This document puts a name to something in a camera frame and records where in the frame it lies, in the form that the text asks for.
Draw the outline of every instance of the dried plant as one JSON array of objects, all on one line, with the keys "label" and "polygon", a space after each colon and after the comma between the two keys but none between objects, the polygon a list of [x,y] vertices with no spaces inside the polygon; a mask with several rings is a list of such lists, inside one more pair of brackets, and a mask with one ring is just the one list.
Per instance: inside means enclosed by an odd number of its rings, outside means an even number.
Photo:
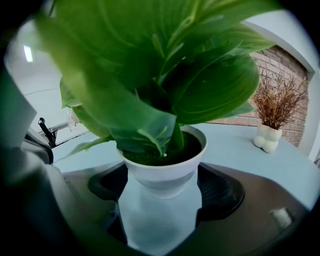
[{"label": "dried plant", "polygon": [[270,74],[263,70],[259,87],[252,99],[261,123],[279,130],[294,120],[300,103],[308,100],[308,83],[297,83],[294,76],[285,79],[284,72]]}]

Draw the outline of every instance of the ceiling light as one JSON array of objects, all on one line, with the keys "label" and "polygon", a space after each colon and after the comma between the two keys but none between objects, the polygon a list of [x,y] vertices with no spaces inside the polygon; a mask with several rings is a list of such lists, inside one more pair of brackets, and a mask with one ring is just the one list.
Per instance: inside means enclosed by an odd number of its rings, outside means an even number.
[{"label": "ceiling light", "polygon": [[32,59],[32,54],[31,54],[31,48],[29,46],[24,45],[24,54],[27,62],[33,62],[34,60]]}]

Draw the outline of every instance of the white pot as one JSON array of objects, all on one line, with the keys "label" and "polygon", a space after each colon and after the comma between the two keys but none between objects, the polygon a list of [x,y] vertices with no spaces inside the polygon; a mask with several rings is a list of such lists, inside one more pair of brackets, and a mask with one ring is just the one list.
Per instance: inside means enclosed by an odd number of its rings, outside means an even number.
[{"label": "white pot", "polygon": [[262,148],[267,153],[272,153],[276,150],[281,135],[281,129],[276,130],[264,124],[259,124],[253,142],[258,148]]},{"label": "white pot", "polygon": [[181,130],[195,136],[202,149],[199,154],[184,162],[165,166],[143,165],[130,161],[118,150],[134,178],[156,198],[170,199],[180,194],[186,182],[193,176],[207,148],[207,137],[202,131],[188,125],[182,126]]}]

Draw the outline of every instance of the white wall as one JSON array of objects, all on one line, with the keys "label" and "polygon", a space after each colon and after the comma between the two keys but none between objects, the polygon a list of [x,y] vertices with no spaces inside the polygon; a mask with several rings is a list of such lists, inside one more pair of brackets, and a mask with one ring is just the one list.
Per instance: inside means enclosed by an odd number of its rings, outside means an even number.
[{"label": "white wall", "polygon": [[308,33],[289,11],[266,12],[246,19],[247,26],[263,34],[295,57],[309,72],[315,72],[319,55]]},{"label": "white wall", "polygon": [[15,83],[30,105],[36,110],[36,116],[31,123],[31,128],[40,132],[39,118],[45,119],[45,125],[50,128],[67,121],[67,109],[61,108],[59,90],[60,75],[33,75],[16,80]]},{"label": "white wall", "polygon": [[317,160],[320,149],[320,70],[309,76],[309,104],[306,126],[299,150],[308,154],[311,161]]},{"label": "white wall", "polygon": [[4,61],[18,89],[37,112],[31,128],[40,132],[40,117],[50,128],[67,121],[67,109],[61,108],[59,83],[62,75],[50,56],[32,50],[32,57],[33,62],[28,63],[23,45],[13,42]]}]

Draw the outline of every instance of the potted plant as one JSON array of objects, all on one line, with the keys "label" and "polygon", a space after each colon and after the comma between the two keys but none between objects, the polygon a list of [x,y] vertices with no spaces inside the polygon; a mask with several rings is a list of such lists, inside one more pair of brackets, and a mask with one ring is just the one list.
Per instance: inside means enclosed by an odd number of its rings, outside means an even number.
[{"label": "potted plant", "polygon": [[282,135],[281,127],[292,123],[300,103],[308,100],[307,81],[297,83],[293,75],[285,79],[283,72],[271,76],[264,70],[252,99],[261,119],[253,142],[265,152],[272,153]]},{"label": "potted plant", "polygon": [[155,197],[184,188],[207,140],[189,126],[253,110],[259,83],[250,52],[274,44],[240,22],[277,10],[264,0],[60,0],[36,25],[62,73],[63,107],[115,140]]}]

